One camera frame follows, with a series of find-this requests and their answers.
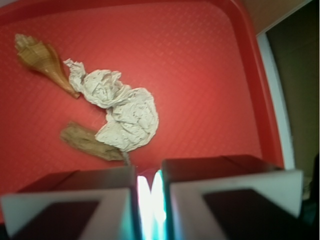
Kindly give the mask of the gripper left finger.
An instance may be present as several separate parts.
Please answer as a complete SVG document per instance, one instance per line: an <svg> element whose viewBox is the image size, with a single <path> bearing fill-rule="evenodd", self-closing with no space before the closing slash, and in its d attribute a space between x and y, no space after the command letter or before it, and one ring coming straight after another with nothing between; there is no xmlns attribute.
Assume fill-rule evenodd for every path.
<svg viewBox="0 0 320 240"><path fill-rule="evenodd" d="M48 174L0 199L11 240L138 240L136 170Z"/></svg>

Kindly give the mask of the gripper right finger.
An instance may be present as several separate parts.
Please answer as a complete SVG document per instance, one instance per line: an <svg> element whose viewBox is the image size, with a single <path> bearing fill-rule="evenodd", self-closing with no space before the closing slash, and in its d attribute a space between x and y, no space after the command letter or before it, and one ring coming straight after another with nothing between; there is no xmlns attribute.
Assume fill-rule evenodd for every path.
<svg viewBox="0 0 320 240"><path fill-rule="evenodd" d="M251 155L162 162L170 240L301 240L303 173Z"/></svg>

